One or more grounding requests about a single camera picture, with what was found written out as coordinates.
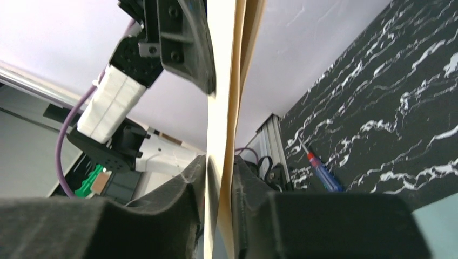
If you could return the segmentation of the teal envelope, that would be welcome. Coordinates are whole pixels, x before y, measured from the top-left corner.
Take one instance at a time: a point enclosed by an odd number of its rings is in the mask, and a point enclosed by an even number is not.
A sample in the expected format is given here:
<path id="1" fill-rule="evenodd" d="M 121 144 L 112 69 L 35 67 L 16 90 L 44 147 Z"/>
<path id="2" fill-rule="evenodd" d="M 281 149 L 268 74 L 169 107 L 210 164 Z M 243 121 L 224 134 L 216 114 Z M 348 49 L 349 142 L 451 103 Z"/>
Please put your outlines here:
<path id="1" fill-rule="evenodd" d="M 413 212 L 432 258 L 457 258 L 457 202 L 445 200 Z"/>

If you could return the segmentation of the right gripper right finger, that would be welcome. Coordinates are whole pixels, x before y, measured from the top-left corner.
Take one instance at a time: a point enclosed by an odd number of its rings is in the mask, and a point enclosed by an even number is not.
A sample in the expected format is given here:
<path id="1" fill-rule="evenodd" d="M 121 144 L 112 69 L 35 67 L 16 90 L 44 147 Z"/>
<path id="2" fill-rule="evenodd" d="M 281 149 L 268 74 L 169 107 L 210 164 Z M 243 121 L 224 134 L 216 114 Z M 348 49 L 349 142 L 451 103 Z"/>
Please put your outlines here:
<path id="1" fill-rule="evenodd" d="M 407 204 L 388 194 L 273 190 L 234 158 L 234 258 L 431 258 Z"/>

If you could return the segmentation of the beige letter paper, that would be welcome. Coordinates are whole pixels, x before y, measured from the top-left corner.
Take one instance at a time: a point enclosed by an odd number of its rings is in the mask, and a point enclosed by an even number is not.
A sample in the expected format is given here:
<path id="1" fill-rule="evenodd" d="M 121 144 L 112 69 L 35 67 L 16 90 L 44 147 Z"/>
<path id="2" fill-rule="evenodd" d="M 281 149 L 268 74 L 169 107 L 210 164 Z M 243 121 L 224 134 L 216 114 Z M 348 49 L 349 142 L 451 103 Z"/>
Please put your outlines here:
<path id="1" fill-rule="evenodd" d="M 231 212 L 235 135 L 264 7 L 265 1 L 208 2 L 216 92 L 207 100 L 204 258 L 213 256 L 217 230 L 228 258 L 235 257 Z"/>

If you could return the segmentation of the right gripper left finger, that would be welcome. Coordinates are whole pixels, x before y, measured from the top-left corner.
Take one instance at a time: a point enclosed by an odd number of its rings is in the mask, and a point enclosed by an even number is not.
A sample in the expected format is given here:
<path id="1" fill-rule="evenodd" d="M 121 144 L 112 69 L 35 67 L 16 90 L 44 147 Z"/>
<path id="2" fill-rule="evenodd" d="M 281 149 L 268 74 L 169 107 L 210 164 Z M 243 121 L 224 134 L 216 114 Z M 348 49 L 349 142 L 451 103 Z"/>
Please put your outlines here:
<path id="1" fill-rule="evenodd" d="M 1 258 L 192 258 L 206 158 L 122 206 L 110 199 L 1 200 Z"/>

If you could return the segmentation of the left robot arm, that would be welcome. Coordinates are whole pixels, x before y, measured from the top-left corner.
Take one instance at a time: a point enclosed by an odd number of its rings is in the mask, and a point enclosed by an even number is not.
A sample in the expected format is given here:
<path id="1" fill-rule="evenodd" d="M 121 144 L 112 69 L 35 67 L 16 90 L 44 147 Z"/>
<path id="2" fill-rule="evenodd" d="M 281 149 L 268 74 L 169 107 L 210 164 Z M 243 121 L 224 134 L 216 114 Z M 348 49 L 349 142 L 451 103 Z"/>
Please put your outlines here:
<path id="1" fill-rule="evenodd" d="M 145 172 L 150 135 L 127 118 L 163 71 L 216 92 L 206 1 L 119 1 L 134 21 L 68 140 L 114 173 Z"/>

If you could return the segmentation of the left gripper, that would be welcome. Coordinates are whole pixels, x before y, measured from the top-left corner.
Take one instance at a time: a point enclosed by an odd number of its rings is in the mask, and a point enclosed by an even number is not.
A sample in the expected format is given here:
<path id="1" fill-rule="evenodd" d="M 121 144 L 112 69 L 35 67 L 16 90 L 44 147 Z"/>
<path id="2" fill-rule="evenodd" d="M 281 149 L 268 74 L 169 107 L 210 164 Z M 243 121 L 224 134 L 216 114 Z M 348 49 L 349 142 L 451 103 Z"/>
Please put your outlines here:
<path id="1" fill-rule="evenodd" d="M 168 72 L 206 95 L 216 92 L 206 1 L 119 1 L 118 6 L 131 17 L 118 57 L 161 57 Z"/>

